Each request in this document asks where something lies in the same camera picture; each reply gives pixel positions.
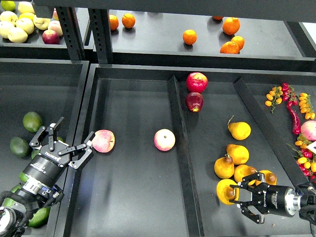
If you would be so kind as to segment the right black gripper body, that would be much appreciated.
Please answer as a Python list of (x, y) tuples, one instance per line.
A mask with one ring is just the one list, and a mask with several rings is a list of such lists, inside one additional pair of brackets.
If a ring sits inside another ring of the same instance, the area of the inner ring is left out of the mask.
[(299, 196), (287, 186), (260, 184), (252, 193), (254, 207), (261, 214), (293, 217), (299, 210)]

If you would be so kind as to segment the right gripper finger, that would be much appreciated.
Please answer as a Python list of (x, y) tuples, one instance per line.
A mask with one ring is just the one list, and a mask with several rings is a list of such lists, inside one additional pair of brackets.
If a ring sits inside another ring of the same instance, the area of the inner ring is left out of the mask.
[(261, 214), (254, 214), (249, 210), (250, 206), (261, 205), (261, 201), (239, 201), (229, 200), (229, 203), (236, 204), (241, 209), (241, 213), (256, 224), (263, 224), (265, 218)]
[(241, 182), (238, 182), (236, 185), (230, 184), (229, 187), (244, 189), (244, 190), (248, 190), (251, 192), (254, 190), (254, 188), (252, 186), (250, 186), (249, 183), (252, 181), (255, 181), (255, 180), (262, 181), (263, 180), (263, 173), (256, 172), (254, 174), (247, 175), (247, 176), (243, 177)]

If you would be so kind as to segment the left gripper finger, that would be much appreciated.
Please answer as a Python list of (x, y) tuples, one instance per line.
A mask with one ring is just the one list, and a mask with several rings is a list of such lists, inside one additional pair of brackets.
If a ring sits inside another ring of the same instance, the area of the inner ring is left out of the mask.
[(84, 168), (84, 166), (93, 157), (92, 140), (95, 137), (95, 132), (90, 132), (84, 142), (77, 146), (67, 147), (58, 152), (60, 158), (59, 167), (70, 166), (71, 168), (78, 170)]
[(48, 127), (41, 126), (32, 140), (29, 142), (29, 146), (36, 150), (40, 150), (43, 145), (42, 141), (45, 137), (48, 137), (48, 149), (50, 151), (54, 151), (55, 149), (55, 142), (57, 142), (57, 132), (60, 130), (63, 124), (64, 117), (60, 117), (60, 119), (56, 123), (52, 123)]

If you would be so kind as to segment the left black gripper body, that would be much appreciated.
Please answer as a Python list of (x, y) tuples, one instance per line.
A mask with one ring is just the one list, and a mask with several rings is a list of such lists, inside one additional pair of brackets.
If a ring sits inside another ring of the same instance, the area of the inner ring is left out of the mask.
[(53, 151), (49, 149), (49, 145), (43, 146), (23, 170), (25, 175), (50, 188), (55, 185), (70, 162), (70, 154), (59, 155), (62, 150), (70, 147), (61, 141), (55, 142), (54, 145)]

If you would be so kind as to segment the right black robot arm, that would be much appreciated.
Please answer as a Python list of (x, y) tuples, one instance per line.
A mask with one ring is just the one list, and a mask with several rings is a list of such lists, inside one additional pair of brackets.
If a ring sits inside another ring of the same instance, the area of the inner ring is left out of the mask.
[(229, 200), (241, 209), (241, 213), (256, 224), (263, 224), (268, 214), (283, 217), (299, 217), (316, 224), (316, 190), (308, 187), (308, 191), (299, 194), (294, 188), (288, 186), (270, 185), (265, 182), (265, 175), (257, 172), (245, 176), (236, 185), (230, 184), (233, 191), (247, 190), (251, 193), (251, 200)]

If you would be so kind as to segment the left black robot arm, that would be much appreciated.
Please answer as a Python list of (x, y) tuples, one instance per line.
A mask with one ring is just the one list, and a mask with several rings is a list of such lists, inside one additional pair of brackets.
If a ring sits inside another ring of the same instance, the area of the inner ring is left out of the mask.
[(56, 182), (67, 167), (75, 170), (84, 167), (93, 157), (92, 140), (95, 132), (89, 133), (83, 143), (70, 146), (57, 139), (63, 119), (39, 128), (29, 145), (39, 151), (23, 170), (27, 181), (17, 191), (3, 191), (0, 201), (13, 200), (12, 206), (0, 208), (0, 235), (21, 237), (34, 214), (42, 208), (61, 202), (63, 189)]

